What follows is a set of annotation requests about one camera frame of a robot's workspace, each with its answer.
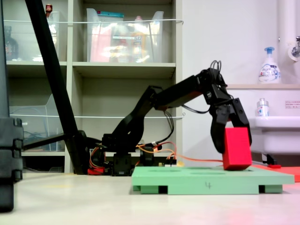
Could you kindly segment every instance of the pipe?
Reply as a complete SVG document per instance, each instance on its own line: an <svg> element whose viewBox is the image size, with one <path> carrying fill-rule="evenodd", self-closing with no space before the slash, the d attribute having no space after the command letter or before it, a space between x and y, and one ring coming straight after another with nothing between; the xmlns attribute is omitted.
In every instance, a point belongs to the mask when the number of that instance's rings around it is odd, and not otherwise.
<svg viewBox="0 0 300 225"><path fill-rule="evenodd" d="M288 51L295 47L296 41L296 0L278 0L279 25L279 55L278 64L281 70L283 83L297 82L294 61Z"/></svg>

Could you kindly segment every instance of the faucet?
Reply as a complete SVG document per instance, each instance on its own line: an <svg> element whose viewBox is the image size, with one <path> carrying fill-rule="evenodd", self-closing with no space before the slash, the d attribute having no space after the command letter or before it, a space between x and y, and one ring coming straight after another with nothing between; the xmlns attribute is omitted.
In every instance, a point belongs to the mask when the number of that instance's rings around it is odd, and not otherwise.
<svg viewBox="0 0 300 225"><path fill-rule="evenodd" d="M292 55L293 57L300 57L300 36L296 37L296 41L297 41L297 47L292 48Z"/></svg>

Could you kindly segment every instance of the white sink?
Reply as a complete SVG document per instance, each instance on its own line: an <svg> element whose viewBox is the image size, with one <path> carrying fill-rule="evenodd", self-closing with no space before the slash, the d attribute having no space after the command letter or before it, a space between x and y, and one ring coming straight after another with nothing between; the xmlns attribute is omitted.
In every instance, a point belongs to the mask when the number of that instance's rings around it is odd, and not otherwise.
<svg viewBox="0 0 300 225"><path fill-rule="evenodd" d="M300 155L300 116L255 117L249 123L251 151Z"/></svg>
<svg viewBox="0 0 300 225"><path fill-rule="evenodd" d="M256 128L300 128L300 116L258 116L249 122Z"/></svg>

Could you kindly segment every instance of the dark bottle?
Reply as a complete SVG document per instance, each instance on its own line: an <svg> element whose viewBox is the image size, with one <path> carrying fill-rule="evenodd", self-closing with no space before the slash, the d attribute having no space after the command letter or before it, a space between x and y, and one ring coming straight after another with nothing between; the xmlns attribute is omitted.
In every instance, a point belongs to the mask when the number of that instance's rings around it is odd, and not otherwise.
<svg viewBox="0 0 300 225"><path fill-rule="evenodd" d="M11 26L4 26L6 60L15 60L19 55L18 43L11 38Z"/></svg>

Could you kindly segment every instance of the handwritten number 4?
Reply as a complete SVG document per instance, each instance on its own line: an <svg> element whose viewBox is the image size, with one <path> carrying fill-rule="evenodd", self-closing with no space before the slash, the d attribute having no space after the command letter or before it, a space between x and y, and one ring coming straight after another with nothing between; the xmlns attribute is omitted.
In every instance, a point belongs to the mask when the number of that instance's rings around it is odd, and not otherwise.
<svg viewBox="0 0 300 225"><path fill-rule="evenodd" d="M209 189L212 187L212 186L210 185L210 183L206 183L206 182L205 182L205 186L208 187Z"/></svg>

